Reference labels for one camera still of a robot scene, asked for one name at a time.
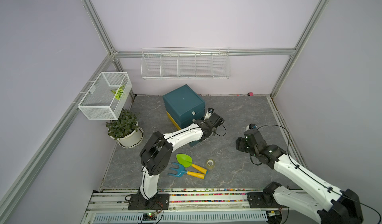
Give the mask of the teal three-drawer cabinet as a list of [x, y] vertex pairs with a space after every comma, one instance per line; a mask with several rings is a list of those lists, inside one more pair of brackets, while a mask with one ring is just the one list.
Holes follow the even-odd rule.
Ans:
[[178, 129], [173, 137], [165, 135], [174, 150], [203, 136], [202, 129], [194, 124], [205, 116], [206, 102], [188, 85], [183, 85], [163, 96], [167, 116]]

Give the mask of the yellow tape roll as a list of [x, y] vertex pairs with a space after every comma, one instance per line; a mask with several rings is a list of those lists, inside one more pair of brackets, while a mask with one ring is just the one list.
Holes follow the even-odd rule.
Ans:
[[215, 168], [215, 161], [213, 159], [208, 159], [206, 161], [207, 170], [213, 170]]

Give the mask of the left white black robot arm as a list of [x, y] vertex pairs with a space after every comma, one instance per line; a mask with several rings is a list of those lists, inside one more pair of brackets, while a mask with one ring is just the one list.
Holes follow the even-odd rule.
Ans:
[[172, 133], [153, 133], [140, 152], [142, 182], [138, 197], [146, 201], [156, 196], [160, 173], [168, 166], [172, 153], [190, 142], [202, 142], [216, 135], [217, 128], [223, 123], [220, 115], [209, 110], [204, 119], [198, 119], [186, 128]]

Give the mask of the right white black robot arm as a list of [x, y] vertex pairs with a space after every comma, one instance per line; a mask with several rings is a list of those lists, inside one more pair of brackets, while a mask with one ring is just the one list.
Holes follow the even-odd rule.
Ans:
[[319, 224], [361, 224], [364, 221], [360, 199], [355, 192], [343, 191], [314, 175], [279, 146], [268, 145], [253, 126], [248, 126], [244, 137], [236, 140], [236, 149], [286, 176], [308, 194], [304, 196], [272, 182], [263, 189], [265, 205], [292, 208]]

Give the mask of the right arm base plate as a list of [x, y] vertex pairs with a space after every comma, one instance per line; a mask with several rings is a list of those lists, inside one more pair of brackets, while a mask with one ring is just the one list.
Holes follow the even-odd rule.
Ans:
[[264, 192], [250, 192], [247, 194], [247, 201], [251, 209], [273, 208], [279, 209], [278, 204], [271, 193]]

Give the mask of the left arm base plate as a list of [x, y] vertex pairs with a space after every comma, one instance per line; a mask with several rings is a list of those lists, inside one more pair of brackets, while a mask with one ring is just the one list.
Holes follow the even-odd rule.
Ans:
[[156, 194], [153, 198], [146, 200], [142, 194], [136, 193], [126, 196], [130, 197], [128, 201], [128, 210], [168, 210], [170, 204], [169, 194]]

